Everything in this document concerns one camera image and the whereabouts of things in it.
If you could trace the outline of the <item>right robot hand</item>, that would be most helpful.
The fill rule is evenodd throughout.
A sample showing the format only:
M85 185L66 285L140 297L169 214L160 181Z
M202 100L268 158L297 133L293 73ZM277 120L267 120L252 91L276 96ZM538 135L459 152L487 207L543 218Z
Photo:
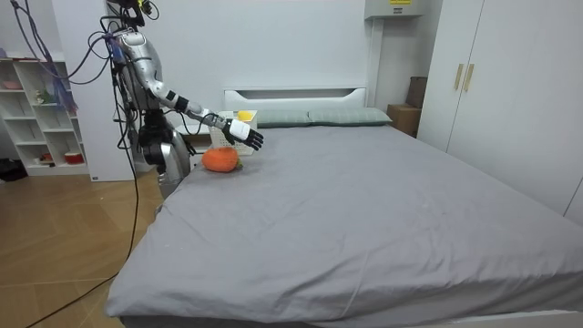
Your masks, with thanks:
M264 137L261 133L252 129L249 124L237 119L227 118L221 131L231 145L241 143L254 150L259 150L264 143Z

